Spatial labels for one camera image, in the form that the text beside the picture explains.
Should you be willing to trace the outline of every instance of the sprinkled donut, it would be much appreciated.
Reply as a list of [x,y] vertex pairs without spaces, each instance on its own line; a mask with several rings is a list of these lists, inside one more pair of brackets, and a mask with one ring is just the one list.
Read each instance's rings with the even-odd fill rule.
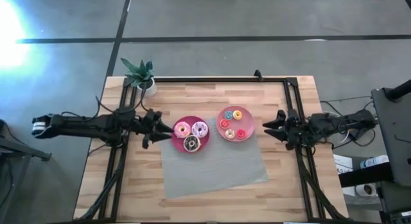
[[224,118],[225,119],[232,119],[232,116],[233,116],[233,114],[232,114],[231,111],[225,111],[224,112]]
[[239,130],[237,130],[236,135],[239,139],[244,139],[244,137],[247,136],[247,133],[246,133],[245,130],[239,129]]
[[232,116],[234,119],[241,119],[243,117],[243,114],[239,110],[235,110],[232,113]]
[[189,135],[184,139],[184,149],[190,153],[194,153],[200,149],[200,139],[194,135]]
[[228,129],[227,131],[225,131],[226,138],[233,139],[235,136],[236,136],[236,132],[234,132],[234,130]]
[[220,127],[222,127],[223,129],[226,129],[226,128],[230,127],[230,121],[228,121],[226,119],[222,119],[220,121]]
[[190,130],[190,126],[184,121],[178,122],[174,126],[174,134],[178,138],[186,138],[188,135],[190,135]]
[[191,133],[198,138],[203,138],[208,134],[208,126],[204,122],[199,121],[193,124]]

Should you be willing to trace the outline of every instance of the concrete floor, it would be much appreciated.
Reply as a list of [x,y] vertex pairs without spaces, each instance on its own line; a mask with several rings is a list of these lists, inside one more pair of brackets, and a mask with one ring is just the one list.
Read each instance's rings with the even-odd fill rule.
[[[113,48],[10,40],[114,38],[124,2],[0,0],[0,118],[18,138],[53,153],[49,162],[32,160],[7,223],[71,219],[90,139],[36,140],[31,119],[65,110],[93,115]],[[404,0],[132,0],[123,36],[399,35],[411,34],[410,16]],[[410,53],[411,40],[206,42],[122,44],[118,58],[151,58],[157,76],[314,75],[320,99],[337,99],[411,78]],[[114,75],[124,72],[116,62]],[[349,113],[368,101],[335,105]],[[372,145],[336,153],[384,154],[380,131]]]

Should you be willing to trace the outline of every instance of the white pot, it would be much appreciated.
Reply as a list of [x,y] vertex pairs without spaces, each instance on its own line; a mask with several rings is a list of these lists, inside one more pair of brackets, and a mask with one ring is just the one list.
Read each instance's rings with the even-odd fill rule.
[[[146,89],[146,93],[144,94],[144,97],[150,97],[150,96],[154,96],[154,94],[157,92],[157,86],[155,84],[155,81],[153,78],[150,79],[153,84]],[[138,95],[141,95],[141,91],[143,91],[143,89],[139,86],[137,86],[137,91],[138,91]]]

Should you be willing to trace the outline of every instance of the wooden tabletop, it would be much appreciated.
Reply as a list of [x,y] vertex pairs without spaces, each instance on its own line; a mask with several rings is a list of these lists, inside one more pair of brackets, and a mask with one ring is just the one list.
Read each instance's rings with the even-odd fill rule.
[[[306,116],[321,112],[314,78],[297,78]],[[107,78],[102,99],[104,105],[113,110],[118,107],[122,84],[123,77]],[[151,144],[144,150],[141,147],[143,136],[130,134],[117,221],[307,220],[295,152],[286,151],[284,144],[265,134],[261,126],[275,119],[278,109],[287,111],[283,84],[157,83],[157,90],[154,97],[143,100],[144,105],[160,110],[162,120],[169,126],[183,116],[215,117],[229,105],[239,105],[249,110],[254,115],[258,144],[269,181],[165,199],[158,144]],[[100,110],[100,114],[107,113],[104,109]],[[102,144],[100,140],[93,140],[91,150]],[[109,152],[109,148],[102,148],[87,159],[75,218],[84,214],[101,193]],[[338,211],[347,216],[330,146],[318,145],[314,158],[321,189]],[[312,191],[310,196],[316,212]],[[111,200],[112,197],[109,197],[108,209],[111,209]]]

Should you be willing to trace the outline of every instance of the red plate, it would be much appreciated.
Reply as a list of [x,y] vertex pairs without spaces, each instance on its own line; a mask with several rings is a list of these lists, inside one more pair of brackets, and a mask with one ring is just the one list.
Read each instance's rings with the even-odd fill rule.
[[[190,126],[190,128],[191,128],[195,123],[197,123],[197,122],[199,122],[199,121],[202,121],[202,122],[204,122],[205,124],[207,124],[203,119],[201,119],[201,118],[199,118],[199,117],[197,117],[197,116],[186,116],[186,117],[183,117],[183,118],[179,119],[179,120],[173,125],[173,129],[174,129],[174,127],[175,127],[179,122],[181,122],[181,121],[186,122],[186,123]],[[196,152],[200,151],[202,148],[204,148],[204,146],[206,146],[208,140],[210,139],[210,127],[208,127],[208,133],[207,133],[207,135],[206,135],[205,137],[199,138],[199,139],[200,139],[200,143],[201,143],[200,148],[199,148],[197,151],[195,151],[195,152],[188,152],[188,151],[186,151],[186,150],[184,149],[184,138],[178,138],[174,133],[171,134],[171,141],[173,142],[174,147],[175,147],[177,150],[179,150],[179,151],[181,151],[181,152],[184,152],[184,153],[196,153]]]
[[[243,114],[243,117],[242,117],[240,120],[236,120],[236,119],[234,119],[234,118],[232,118],[231,120],[229,120],[229,121],[230,121],[230,127],[226,128],[226,129],[223,129],[222,127],[220,127],[220,121],[221,121],[222,119],[224,119],[224,112],[225,112],[225,111],[234,112],[235,110],[239,110],[239,111]],[[240,107],[240,106],[229,106],[229,107],[223,109],[223,110],[219,113],[219,115],[217,116],[217,123],[216,123],[216,125],[217,125],[217,130],[218,130],[218,132],[219,132],[220,135],[223,136],[224,138],[226,138],[226,136],[225,136],[225,131],[226,131],[227,129],[232,129],[232,130],[234,130],[236,133],[237,133],[237,130],[239,130],[239,129],[244,129],[244,130],[246,131],[246,133],[247,133],[247,136],[245,136],[244,138],[239,139],[237,136],[235,136],[233,139],[228,139],[228,138],[226,138],[227,140],[229,140],[229,141],[234,141],[234,142],[240,142],[240,141],[247,140],[247,139],[252,135],[252,133],[254,133],[254,129],[255,129],[254,119],[252,118],[251,113],[250,113],[247,109],[245,109],[245,108],[243,108],[243,107]]]

